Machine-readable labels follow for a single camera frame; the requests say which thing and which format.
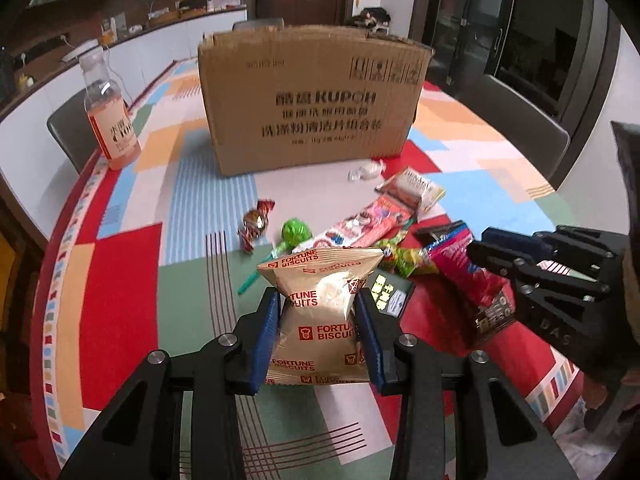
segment chair backrest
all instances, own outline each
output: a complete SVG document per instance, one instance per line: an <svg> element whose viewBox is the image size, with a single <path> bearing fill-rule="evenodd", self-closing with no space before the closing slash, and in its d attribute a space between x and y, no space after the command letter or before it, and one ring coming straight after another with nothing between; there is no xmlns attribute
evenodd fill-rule
<svg viewBox="0 0 640 480"><path fill-rule="evenodd" d="M284 27L284 20L282 18L245 20L244 22L235 22L231 30L254 30L261 27Z"/></svg>
<svg viewBox="0 0 640 480"><path fill-rule="evenodd" d="M47 120L47 128L51 135L78 173L98 147L98 141L84 111L84 92L82 89L73 95Z"/></svg>
<svg viewBox="0 0 640 480"><path fill-rule="evenodd" d="M548 180L558 167L569 134L515 90L484 74L459 101L513 144Z"/></svg>

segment snack package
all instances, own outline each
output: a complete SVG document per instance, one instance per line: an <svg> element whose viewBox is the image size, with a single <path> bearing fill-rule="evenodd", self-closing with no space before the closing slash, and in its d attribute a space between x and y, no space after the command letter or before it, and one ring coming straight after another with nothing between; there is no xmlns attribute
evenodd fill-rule
<svg viewBox="0 0 640 480"><path fill-rule="evenodd" d="M238 229L240 247L245 253L254 252L253 241L264 234L268 225L268 215L276 203L273 200L258 200L255 209L249 209L242 216L242 227Z"/></svg>
<svg viewBox="0 0 640 480"><path fill-rule="evenodd" d="M405 168L396 173L376 186L376 191L387 193L414 209L418 222L426 218L429 210L445 194L442 186L424 178L414 168Z"/></svg>
<svg viewBox="0 0 640 480"><path fill-rule="evenodd" d="M373 244L372 247L382 249L382 262L380 267L386 270L394 270L403 278L411 274L437 274L438 267L431 261L427 248L402 249L398 244L407 235L408 226L398 231L393 238L383 238Z"/></svg>
<svg viewBox="0 0 640 480"><path fill-rule="evenodd" d="M473 239L463 223L439 242L431 244L428 253L440 273L455 283L471 303L486 308L509 281L471 262L466 255L466 246Z"/></svg>
<svg viewBox="0 0 640 480"><path fill-rule="evenodd" d="M319 248L258 265L286 297L267 383L369 381L352 306L381 259L380 249Z"/></svg>
<svg viewBox="0 0 640 480"><path fill-rule="evenodd" d="M513 301L505 294L507 288L498 292L492 304L486 308L472 305L465 300L465 315L474 327L470 346L478 346L490 339L495 333L516 321Z"/></svg>
<svg viewBox="0 0 640 480"><path fill-rule="evenodd" d="M411 215L412 211L407 206L382 195L357 215L301 243L293 252L324 247L369 247L394 227L405 224Z"/></svg>

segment lollipop stick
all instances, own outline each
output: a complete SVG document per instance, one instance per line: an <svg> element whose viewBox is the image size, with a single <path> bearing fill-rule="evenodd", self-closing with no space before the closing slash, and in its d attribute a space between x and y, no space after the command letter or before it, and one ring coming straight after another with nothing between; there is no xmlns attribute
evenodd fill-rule
<svg viewBox="0 0 640 480"><path fill-rule="evenodd" d="M289 245L286 244L285 242L281 242L277 245L276 248L274 248L273 251L271 251L269 254L267 254L267 256L265 257L265 259L263 261L260 262L260 264L265 264L266 262L270 262L271 260L277 258L278 256L280 256L284 251L289 249ZM258 276L260 276L260 274L258 274L257 270L254 270L254 272L252 272L249 277L244 280L244 283L242 285L240 285L240 288L238 288L238 296L241 296L242 294L244 294L246 292L246 290L252 286L255 282L255 280L258 279Z"/></svg>

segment hand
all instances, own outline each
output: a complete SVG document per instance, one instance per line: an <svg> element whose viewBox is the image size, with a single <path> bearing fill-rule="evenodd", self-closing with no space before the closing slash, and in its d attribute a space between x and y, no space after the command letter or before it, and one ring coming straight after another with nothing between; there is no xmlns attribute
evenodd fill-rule
<svg viewBox="0 0 640 480"><path fill-rule="evenodd" d="M625 406L625 410L630 410L632 407L640 404L640 370L630 370L620 381L621 384L627 384L628 386L638 386L636 394L633 396L628 405ZM603 384L592 381L587 376L584 376L584 384L582 386L582 398L587 408L596 410L607 399L607 387Z"/></svg>

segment dining table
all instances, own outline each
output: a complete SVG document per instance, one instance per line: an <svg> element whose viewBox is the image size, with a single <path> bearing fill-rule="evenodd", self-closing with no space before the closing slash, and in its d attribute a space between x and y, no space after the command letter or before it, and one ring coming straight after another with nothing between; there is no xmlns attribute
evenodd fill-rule
<svg viewBox="0 0 640 480"><path fill-rule="evenodd" d="M169 65L129 111L140 156L112 171L94 153L60 213L40 272L30 379L34 426L52 479L149 352L197 351L255 311L267 281L260 278L242 295L236 291L280 241L287 219L322 232L373 202L376 186L410 166L446 195L411 226L404 247L420 246L415 229L459 219L476 237L489 226L530 235L575 224L566 203L510 142L428 83L401 154L384 159L379 177L355 182L348 174L362 160L221 176L197 59ZM238 228L258 199L275 206L266 234L246 254ZM440 276L412 281L402 330L439 351L485 350L555 430L580 396L578 368L518 322L470 341L474 327L465 325L452 285ZM236 397L236 404L248 478L389 478L398 396L380 397L369 383L264 384L254 397ZM445 470L453 480L451 396L445 407ZM186 393L182 478L191 476L190 421Z"/></svg>

